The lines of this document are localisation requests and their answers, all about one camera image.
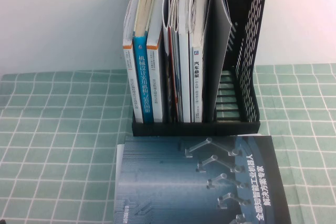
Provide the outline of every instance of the green grid tablecloth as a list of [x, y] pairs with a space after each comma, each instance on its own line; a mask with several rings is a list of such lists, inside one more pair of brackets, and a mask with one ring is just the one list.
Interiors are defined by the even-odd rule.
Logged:
[[[336, 64], [257, 66], [292, 223], [335, 223]], [[115, 152], [131, 135], [126, 71], [10, 74], [0, 86], [0, 217], [112, 223]]]

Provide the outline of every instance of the book cover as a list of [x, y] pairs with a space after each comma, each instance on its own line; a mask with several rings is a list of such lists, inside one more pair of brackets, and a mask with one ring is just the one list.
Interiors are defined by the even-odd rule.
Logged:
[[126, 138], [114, 223], [290, 224], [270, 136]]
[[136, 68], [140, 88], [143, 121], [144, 123], [152, 123], [154, 122], [154, 118], [153, 118], [151, 85], [148, 71], [146, 41], [147, 41], [147, 32], [145, 32], [145, 36], [133, 37], [134, 54], [135, 54], [135, 61], [137, 62]]
[[133, 51], [133, 27], [135, 21], [135, 11], [138, 6], [139, 0], [130, 0], [124, 19], [124, 31], [123, 31], [123, 52], [126, 62], [128, 82], [131, 90], [131, 97], [133, 103], [133, 110], [135, 121], [137, 123], [143, 123], [142, 109], [140, 101], [139, 83], [137, 75], [137, 69], [134, 60]]

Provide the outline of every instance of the printed title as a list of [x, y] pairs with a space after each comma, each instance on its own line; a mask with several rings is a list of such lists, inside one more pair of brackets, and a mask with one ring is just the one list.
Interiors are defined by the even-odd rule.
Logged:
[[267, 181], [263, 166], [255, 166], [252, 154], [246, 156], [249, 175], [251, 178], [251, 188], [253, 192], [254, 208], [256, 209], [257, 219], [264, 220], [262, 206], [270, 206], [271, 202], [268, 194]]
[[139, 56], [140, 63], [140, 74], [141, 74], [141, 86], [142, 86], [142, 95], [143, 95], [143, 103], [144, 103], [144, 111], [145, 113], [151, 112], [151, 107], [149, 103], [149, 83], [147, 83], [146, 78], [146, 62], [144, 56]]

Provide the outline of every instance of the book spine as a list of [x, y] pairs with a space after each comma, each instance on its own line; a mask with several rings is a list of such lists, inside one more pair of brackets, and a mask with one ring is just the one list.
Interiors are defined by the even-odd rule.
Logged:
[[183, 122], [191, 122], [190, 113], [190, 66], [189, 66], [189, 46], [188, 34], [179, 34], [180, 44], [180, 73], [181, 73], [181, 93], [182, 93], [182, 113]]
[[189, 33], [189, 76], [190, 76], [190, 111], [191, 111], [191, 122], [195, 122], [194, 116], [194, 54], [193, 54], [193, 33]]
[[194, 118], [195, 123], [202, 122], [203, 114], [203, 49], [193, 48], [193, 77], [194, 77]]
[[154, 118], [153, 118], [153, 107], [151, 97], [151, 85], [148, 71], [146, 41], [147, 41], [147, 34], [143, 37], [133, 38], [143, 121], [144, 123], [152, 123], [154, 121]]
[[179, 107], [179, 99], [178, 99], [178, 94], [177, 94], [177, 78], [176, 78], [176, 66], [175, 66], [175, 60], [174, 60], [174, 35], [173, 35], [173, 31], [171, 28], [169, 28], [169, 47], [170, 47], [170, 62], [171, 62], [171, 76], [172, 76], [172, 90], [173, 92], [173, 103], [174, 103], [174, 109], [175, 109], [175, 117], [176, 120], [179, 122], [180, 121], [180, 113], [178, 110]]
[[155, 123], [163, 122], [163, 85], [161, 83], [161, 68], [162, 64], [160, 62], [159, 54], [160, 43], [157, 46], [147, 45], [147, 56], [149, 62], [149, 77], [151, 83], [151, 93], [152, 93], [152, 105], [153, 105], [153, 117]]
[[137, 123], [143, 123], [140, 93], [139, 93], [139, 83], [138, 78], [136, 76], [137, 70], [134, 61], [133, 46], [131, 45], [130, 47], [124, 47], [123, 51], [127, 67], [128, 82], [131, 90], [135, 121]]

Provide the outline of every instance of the perforated side panel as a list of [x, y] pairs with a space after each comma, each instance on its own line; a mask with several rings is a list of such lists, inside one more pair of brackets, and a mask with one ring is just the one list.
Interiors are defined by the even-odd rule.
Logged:
[[248, 122], [259, 121], [256, 110], [257, 102], [253, 97], [253, 66], [256, 57], [262, 11], [265, 0], [252, 0], [248, 19], [245, 25], [245, 35], [241, 41], [235, 74], [243, 96], [244, 108]]

